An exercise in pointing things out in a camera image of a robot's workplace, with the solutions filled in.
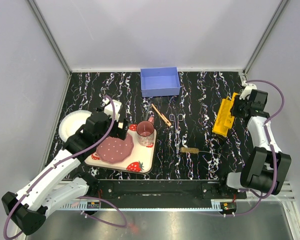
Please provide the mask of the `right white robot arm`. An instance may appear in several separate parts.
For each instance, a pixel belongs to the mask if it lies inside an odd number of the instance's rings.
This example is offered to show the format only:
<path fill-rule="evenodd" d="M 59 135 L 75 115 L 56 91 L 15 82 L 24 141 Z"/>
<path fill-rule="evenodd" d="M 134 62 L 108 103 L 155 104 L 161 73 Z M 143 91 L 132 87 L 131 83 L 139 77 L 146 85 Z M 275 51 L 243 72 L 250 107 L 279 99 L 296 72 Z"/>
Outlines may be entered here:
<path fill-rule="evenodd" d="M 253 150 L 240 172 L 230 172 L 217 185 L 218 195 L 229 198 L 236 190 L 259 191 L 267 198 L 278 195 L 292 159 L 278 147 L 271 130 L 270 114 L 265 112 L 268 93 L 251 87 L 234 97 L 231 116 L 242 118 L 251 135 Z"/>

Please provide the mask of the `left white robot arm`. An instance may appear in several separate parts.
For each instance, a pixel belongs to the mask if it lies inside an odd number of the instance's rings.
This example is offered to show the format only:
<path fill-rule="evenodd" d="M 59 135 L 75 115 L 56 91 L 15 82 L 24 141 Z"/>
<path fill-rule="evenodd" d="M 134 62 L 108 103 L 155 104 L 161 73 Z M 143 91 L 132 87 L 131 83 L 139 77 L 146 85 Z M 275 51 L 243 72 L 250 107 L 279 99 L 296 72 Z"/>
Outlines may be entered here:
<path fill-rule="evenodd" d="M 7 214 L 6 223 L 13 221 L 22 234 L 35 233 L 46 219 L 74 199 L 97 198 L 105 184 L 88 172 L 78 173 L 65 186 L 55 190 L 60 181 L 96 152 L 108 138 L 125 140 L 129 122 L 117 113 L 115 118 L 107 110 L 77 110 L 68 114 L 59 125 L 64 144 L 54 159 L 30 183 L 1 198 Z"/>

